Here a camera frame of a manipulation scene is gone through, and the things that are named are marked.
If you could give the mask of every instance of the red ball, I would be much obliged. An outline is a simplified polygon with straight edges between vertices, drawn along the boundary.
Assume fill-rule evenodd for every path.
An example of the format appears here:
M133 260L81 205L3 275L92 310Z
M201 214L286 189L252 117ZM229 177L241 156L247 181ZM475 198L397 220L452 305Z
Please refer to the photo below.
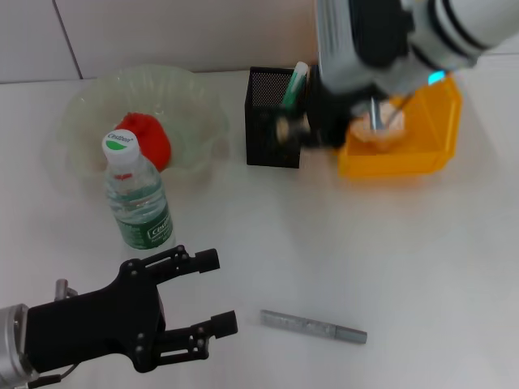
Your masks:
M115 130L129 130L139 141L140 151L160 172L171 158L171 145L162 125L152 115L130 112Z

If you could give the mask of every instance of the bottle cap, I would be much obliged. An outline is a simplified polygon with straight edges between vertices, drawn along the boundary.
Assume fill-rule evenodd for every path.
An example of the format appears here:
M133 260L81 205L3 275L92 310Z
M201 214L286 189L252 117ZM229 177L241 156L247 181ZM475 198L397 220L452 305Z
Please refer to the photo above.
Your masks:
M103 138L103 152L109 165L128 166L140 156L139 142L129 130L113 130Z

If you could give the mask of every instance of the silver pen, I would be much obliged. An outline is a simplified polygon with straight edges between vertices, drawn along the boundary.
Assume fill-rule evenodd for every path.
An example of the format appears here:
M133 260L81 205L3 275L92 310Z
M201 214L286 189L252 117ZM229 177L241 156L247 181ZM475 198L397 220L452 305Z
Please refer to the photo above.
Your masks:
M261 323L268 327L280 328L302 334L320 336L333 340L343 340L365 344L367 332L353 330L335 324L318 322L309 318L299 318L290 314L280 314L271 310L261 310Z

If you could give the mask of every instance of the plastic bottle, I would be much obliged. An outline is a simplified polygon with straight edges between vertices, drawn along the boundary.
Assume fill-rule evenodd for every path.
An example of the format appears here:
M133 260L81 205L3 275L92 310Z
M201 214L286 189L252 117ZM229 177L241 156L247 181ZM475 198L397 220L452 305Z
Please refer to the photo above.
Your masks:
M122 238L130 247L163 251L175 243L161 176L140 152L136 136L128 130L114 130L103 138L108 160L106 197Z

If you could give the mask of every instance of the pen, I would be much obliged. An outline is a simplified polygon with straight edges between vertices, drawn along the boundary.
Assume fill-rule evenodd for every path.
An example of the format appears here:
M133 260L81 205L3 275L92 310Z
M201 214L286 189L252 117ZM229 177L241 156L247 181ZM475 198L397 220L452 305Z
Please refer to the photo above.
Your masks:
M261 323L265 326L280 328L302 334L320 336L333 340L344 340L365 344L367 333L364 331L353 330L335 324L318 322L309 318L299 318L289 314L279 314L271 310L261 311Z
M283 96L283 101L281 102L283 107L287 109L294 107L295 102L298 99L299 91L304 85L307 73L308 65L305 62L298 62L294 68L294 73L292 73L292 77L290 78L289 86L286 88L285 95Z

